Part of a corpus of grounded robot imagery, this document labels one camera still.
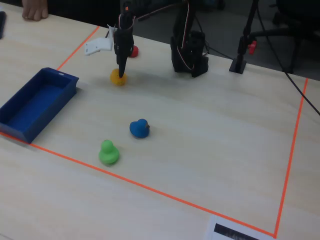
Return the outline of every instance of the wire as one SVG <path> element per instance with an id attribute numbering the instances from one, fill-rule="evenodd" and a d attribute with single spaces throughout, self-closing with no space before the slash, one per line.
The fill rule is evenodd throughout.
<path id="1" fill-rule="evenodd" d="M 195 68 L 195 65 L 193 64 L 193 67 L 190 68 L 190 67 L 187 65 L 187 63 L 186 63 L 186 61 L 184 60 L 184 58 L 182 57 L 181 52 L 180 52 L 178 46 L 176 46 L 176 49 L 178 50 L 178 53 L 179 53 L 180 58 L 181 58 L 181 60 L 183 61 L 184 65 L 185 65 L 190 71 L 192 71 L 192 70 Z"/>
<path id="2" fill-rule="evenodd" d="M 119 15 L 119 17 L 118 17 L 118 25 L 119 25 L 119 29 L 122 29 L 121 28 L 121 16 L 122 16 L 122 13 Z M 134 16 L 133 17 L 133 19 L 132 19 L 132 25 L 129 27 L 129 28 L 127 28 L 126 30 L 129 30 L 129 29 L 131 29 L 133 26 L 134 26 L 134 24 L 135 24 L 135 20 L 136 20 L 136 16 Z"/>
<path id="3" fill-rule="evenodd" d="M 199 25 L 200 31 L 203 33 L 203 32 L 204 32 L 204 30 L 202 29 L 202 26 L 201 26 L 201 23 L 200 23 L 200 21 L 199 21 L 198 17 L 197 17 L 197 16 L 194 16 L 194 18 L 195 18 L 196 22 L 197 22 L 197 23 L 198 23 L 198 25 Z M 211 47 L 211 46 L 209 45 L 209 42 L 208 42 L 208 41 L 205 41 L 205 45 L 204 45 L 204 46 L 205 46 L 205 49 L 206 49 L 206 53 L 205 53 L 203 56 L 208 55 L 208 54 L 209 54 L 209 50 L 212 50 L 212 51 L 214 51 L 214 52 L 216 52 L 216 53 L 218 53 L 218 54 L 220 54 L 220 55 L 222 55 L 222 56 L 226 57 L 227 59 L 231 59 L 231 60 L 233 60 L 233 58 L 232 58 L 232 57 L 230 57 L 230 56 L 228 56 L 228 55 L 226 55 L 226 54 L 224 54 L 224 53 L 222 53 L 222 52 L 220 52 L 220 51 L 218 51 L 218 50 L 214 49 L 213 47 Z"/>
<path id="4" fill-rule="evenodd" d="M 115 28 L 116 28 L 116 24 L 114 24 L 114 27 L 113 27 L 113 32 L 112 32 L 113 38 L 115 37 Z M 109 26 L 108 32 L 105 35 L 105 38 L 107 38 L 109 36 L 109 31 L 110 31 L 110 26 Z"/>
<path id="5" fill-rule="evenodd" d="M 188 19 L 189 19 L 189 11 L 190 11 L 190 5 L 189 5 L 189 1 L 186 1 L 188 4 L 188 12 L 186 13 L 186 19 L 185 19 L 185 25 L 184 25 L 184 33 L 183 33 L 183 40 L 182 40 L 182 46 L 181 48 L 183 49 L 185 47 L 185 43 L 186 43 L 186 32 L 187 32 L 187 25 L 188 25 Z"/>
<path id="6" fill-rule="evenodd" d="M 214 48 L 213 48 L 213 47 L 211 47 L 211 46 L 209 46 L 209 49 L 211 49 L 212 51 L 214 51 L 214 52 L 216 52 L 216 53 L 218 53 L 218 54 L 220 54 L 220 55 L 222 55 L 222 56 L 226 57 L 227 59 L 231 59 L 231 60 L 233 60 L 233 58 L 232 58 L 232 57 L 230 57 L 230 56 L 228 56 L 228 55 L 226 55 L 226 54 L 224 54 L 224 53 L 222 53 L 222 52 L 220 52 L 220 51 L 218 51 L 218 50 L 214 49 Z"/>
<path id="7" fill-rule="evenodd" d="M 142 15 L 142 16 L 138 17 L 137 19 L 138 19 L 138 20 L 139 20 L 139 19 L 143 19 L 143 18 L 145 18 L 145 17 L 147 17 L 147 16 L 151 16 L 152 14 L 155 14 L 155 13 L 157 13 L 157 12 L 159 12 L 159 11 L 162 11 L 162 10 L 165 10 L 165 9 L 168 9 L 168 8 L 171 8 L 171 7 L 174 7 L 174 6 L 177 6 L 177 5 L 180 5 L 180 3 L 174 3 L 174 4 L 170 4 L 170 5 L 168 5 L 168 6 L 161 7 L 161 8 L 159 8 L 159 9 L 157 9 L 157 10 L 154 10 L 154 11 L 152 11 L 152 12 L 150 12 L 150 13 L 147 13 L 147 14 L 145 14 L 145 15 Z"/>
<path id="8" fill-rule="evenodd" d="M 268 42 L 268 44 L 269 44 L 269 46 L 270 46 L 271 51 L 272 51 L 273 54 L 274 54 L 276 60 L 278 61 L 279 65 L 280 65 L 280 67 L 281 67 L 281 69 L 282 69 L 282 71 L 285 73 L 285 75 L 288 77 L 288 79 L 289 79 L 290 82 L 294 85 L 294 87 L 298 90 L 298 92 L 302 95 L 302 97 L 308 102 L 308 104 L 310 104 L 310 106 L 311 106 L 311 107 L 316 111 L 316 113 L 320 116 L 320 112 L 318 111 L 318 109 L 317 109 L 317 108 L 309 101 L 309 99 L 304 95 L 304 93 L 300 90 L 300 88 L 299 88 L 299 87 L 296 85 L 296 83 L 292 80 L 292 78 L 289 76 L 289 74 L 286 72 L 284 66 L 282 65 L 282 63 L 281 63 L 281 61 L 280 61 L 280 59 L 279 59 L 279 57 L 278 57 L 278 55 L 277 55 L 277 53 L 276 53 L 276 51 L 275 51 L 275 49 L 274 49 L 274 47 L 273 47 L 273 45 L 272 45 L 272 43 L 271 43 L 268 35 L 266 34 L 266 29 L 265 29 L 265 26 L 264 26 L 264 24 L 263 24 L 263 22 L 262 22 L 262 18 L 261 18 L 261 15 L 260 15 L 260 11 L 259 11 L 259 7 L 258 7 L 258 6 L 256 7 L 256 13 L 257 13 L 257 15 L 258 15 L 258 18 L 259 18 L 259 21 L 260 21 L 260 24 L 261 24 L 263 33 L 265 34 L 265 38 L 266 38 L 266 40 L 267 40 L 267 42 Z"/>

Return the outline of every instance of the chair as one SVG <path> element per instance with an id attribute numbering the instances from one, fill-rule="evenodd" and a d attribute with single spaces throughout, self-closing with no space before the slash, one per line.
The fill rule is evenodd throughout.
<path id="1" fill-rule="evenodd" d="M 320 42 L 320 36 L 315 34 L 320 29 L 320 0 L 276 0 L 275 6 L 278 7 L 278 12 L 274 15 L 273 24 L 279 26 L 285 23 L 288 27 L 252 32 L 248 40 L 251 44 L 256 41 L 256 37 L 294 37 L 290 66 L 285 69 L 292 74 L 302 41 Z"/>

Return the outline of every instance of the table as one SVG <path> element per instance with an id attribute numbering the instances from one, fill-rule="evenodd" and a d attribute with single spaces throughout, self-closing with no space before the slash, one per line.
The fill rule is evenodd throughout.
<path id="1" fill-rule="evenodd" d="M 24 22 L 20 8 L 6 12 L 1 103 L 42 67 L 80 80 L 33 145 L 0 138 L 0 233 L 201 239 L 216 214 L 279 239 L 319 239 L 320 119 L 283 73 L 248 64 L 238 75 L 230 60 L 210 55 L 209 72 L 193 79 L 173 71 L 167 44 L 135 36 L 139 57 L 128 60 L 128 83 L 117 87 L 109 80 L 114 53 L 85 57 L 82 46 L 107 29 L 55 16 Z M 32 33 L 28 41 L 21 29 Z M 319 107 L 319 83 L 292 77 Z M 129 133 L 140 118 L 151 126 L 144 140 Z M 105 139 L 120 150 L 112 167 L 98 160 Z"/>

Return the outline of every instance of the red clamp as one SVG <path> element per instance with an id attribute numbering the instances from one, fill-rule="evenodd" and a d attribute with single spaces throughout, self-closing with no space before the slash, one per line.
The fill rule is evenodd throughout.
<path id="1" fill-rule="evenodd" d="M 250 55 L 253 55 L 255 53 L 256 47 L 257 47 L 257 41 L 252 41 L 252 43 L 248 45 Z"/>

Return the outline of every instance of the white 3d-printed part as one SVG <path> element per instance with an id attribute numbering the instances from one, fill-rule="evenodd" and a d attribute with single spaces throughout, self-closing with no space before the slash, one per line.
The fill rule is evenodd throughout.
<path id="1" fill-rule="evenodd" d="M 100 51 L 112 51 L 114 45 L 114 27 L 109 26 L 108 37 L 99 37 L 84 45 L 84 54 L 89 56 Z"/>

